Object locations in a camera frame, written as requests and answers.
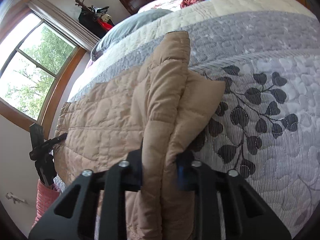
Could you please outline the beige quilted jacket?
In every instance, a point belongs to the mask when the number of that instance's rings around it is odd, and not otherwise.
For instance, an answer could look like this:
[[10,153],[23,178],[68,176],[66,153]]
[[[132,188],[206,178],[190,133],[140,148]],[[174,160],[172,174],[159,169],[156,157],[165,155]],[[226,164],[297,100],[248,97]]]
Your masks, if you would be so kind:
[[129,239],[190,239],[194,194],[177,188],[176,157],[204,130],[225,92],[188,68],[186,31],[167,33],[140,66],[97,83],[65,103],[55,133],[57,174],[70,185],[84,170],[100,172],[142,150],[143,185],[126,194]]

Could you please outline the pink knit left sleeve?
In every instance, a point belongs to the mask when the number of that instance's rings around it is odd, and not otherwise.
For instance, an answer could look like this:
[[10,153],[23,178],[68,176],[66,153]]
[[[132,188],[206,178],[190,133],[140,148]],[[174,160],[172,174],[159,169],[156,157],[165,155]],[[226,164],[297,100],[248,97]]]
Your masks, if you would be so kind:
[[59,195],[60,190],[55,184],[46,186],[42,181],[38,180],[36,196],[36,217],[32,228],[50,208],[53,202],[55,202]]

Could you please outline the wooden framed side window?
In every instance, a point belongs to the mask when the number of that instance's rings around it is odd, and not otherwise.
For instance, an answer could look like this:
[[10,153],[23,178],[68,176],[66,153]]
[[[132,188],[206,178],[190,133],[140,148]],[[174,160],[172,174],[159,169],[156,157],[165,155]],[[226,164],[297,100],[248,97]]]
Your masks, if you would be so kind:
[[20,0],[1,25],[1,115],[48,136],[59,102],[86,50]]

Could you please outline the grey floral quilted bedspread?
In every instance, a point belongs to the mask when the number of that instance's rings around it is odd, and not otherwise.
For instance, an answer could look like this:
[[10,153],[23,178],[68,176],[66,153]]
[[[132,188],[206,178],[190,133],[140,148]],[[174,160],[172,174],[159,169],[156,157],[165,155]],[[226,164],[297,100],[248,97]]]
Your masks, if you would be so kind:
[[68,102],[140,66],[170,32],[190,39],[188,68],[223,81],[222,100],[187,147],[236,170],[295,237],[319,204],[319,21],[295,0],[208,0],[171,12],[108,48]]

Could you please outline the grey window curtain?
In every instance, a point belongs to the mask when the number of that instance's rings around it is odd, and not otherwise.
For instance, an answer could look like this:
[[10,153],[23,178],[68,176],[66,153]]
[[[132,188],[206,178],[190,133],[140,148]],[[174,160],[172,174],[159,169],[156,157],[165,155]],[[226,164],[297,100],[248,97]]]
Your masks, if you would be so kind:
[[100,40],[91,31],[48,0],[31,0],[27,5],[35,14],[42,17],[50,25],[87,51],[91,51]]

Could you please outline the grey pillow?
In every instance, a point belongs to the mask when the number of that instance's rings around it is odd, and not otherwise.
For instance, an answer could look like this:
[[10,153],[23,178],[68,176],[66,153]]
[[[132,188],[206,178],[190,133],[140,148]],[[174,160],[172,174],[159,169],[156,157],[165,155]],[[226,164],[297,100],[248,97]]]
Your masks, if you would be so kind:
[[149,24],[169,13],[168,9],[151,9],[139,14],[134,14],[118,23],[109,30],[106,35],[93,47],[91,51],[91,61],[96,61],[104,52],[120,42],[125,37],[137,31],[142,26]]

